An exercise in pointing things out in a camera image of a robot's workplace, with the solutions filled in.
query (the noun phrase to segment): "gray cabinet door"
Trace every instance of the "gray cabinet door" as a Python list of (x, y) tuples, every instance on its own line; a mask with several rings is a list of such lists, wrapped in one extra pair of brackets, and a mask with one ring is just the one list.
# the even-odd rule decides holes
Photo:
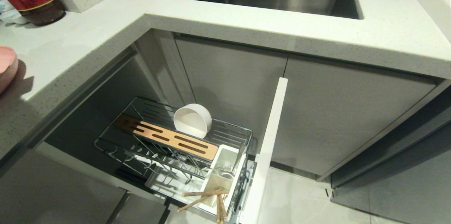
[(253, 130), (250, 153), (258, 153), (287, 56), (195, 38), (176, 43), (197, 103), (214, 118)]
[(429, 79), (290, 56), (273, 161), (323, 175), (397, 120)]

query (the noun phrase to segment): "pink plate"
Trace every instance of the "pink plate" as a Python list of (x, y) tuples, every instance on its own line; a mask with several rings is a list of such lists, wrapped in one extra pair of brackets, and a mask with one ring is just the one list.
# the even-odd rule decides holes
[(0, 94), (13, 81), (18, 67), (16, 52), (6, 46), (0, 46)]

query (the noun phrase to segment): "dish rack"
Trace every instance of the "dish rack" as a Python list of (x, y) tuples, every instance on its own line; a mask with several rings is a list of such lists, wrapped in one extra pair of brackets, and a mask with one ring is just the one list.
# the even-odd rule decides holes
[[(176, 107), (142, 97), (135, 97), (120, 115), (137, 118), (176, 131), (173, 123)], [(190, 203), (192, 197), (182, 197), (183, 192), (199, 191), (212, 161), (182, 150), (145, 139), (113, 125), (114, 121), (97, 137), (94, 146), (108, 157), (121, 163), (119, 176), (124, 170), (156, 193)], [(204, 139), (214, 145), (227, 145), (239, 149), (247, 146), (246, 160), (239, 174), (237, 186), (232, 193), (231, 208), (234, 212), (240, 202), (241, 191), (249, 178), (247, 156), (252, 131), (213, 118), (211, 130)]]

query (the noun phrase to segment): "white quartz countertop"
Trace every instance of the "white quartz countertop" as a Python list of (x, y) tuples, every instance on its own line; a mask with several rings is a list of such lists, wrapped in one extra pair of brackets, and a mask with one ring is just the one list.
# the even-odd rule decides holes
[(0, 24), (21, 60), (0, 95), (0, 158), (151, 28), (451, 79), (451, 45), (416, 0), (358, 0), (362, 20), (191, 0), (105, 0), (45, 27)]

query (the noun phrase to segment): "wooden chopsticks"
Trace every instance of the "wooden chopsticks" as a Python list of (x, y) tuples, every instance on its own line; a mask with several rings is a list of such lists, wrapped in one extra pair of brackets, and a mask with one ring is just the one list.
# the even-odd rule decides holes
[(201, 198), (198, 200), (195, 200), (194, 202), (192, 202), (190, 204), (185, 205), (182, 208), (179, 208), (177, 210), (177, 212), (183, 211), (183, 210), (187, 209), (188, 207), (196, 205), (197, 203), (200, 203), (200, 202), (206, 200), (207, 198), (209, 198), (213, 195), (216, 195), (216, 222), (224, 224), (224, 219), (227, 218), (227, 212), (224, 207), (222, 195), (228, 194), (228, 193), (229, 193), (228, 191), (224, 191), (222, 188), (219, 188), (212, 192), (184, 192), (182, 194), (182, 196), (184, 196), (184, 197), (201, 196)]

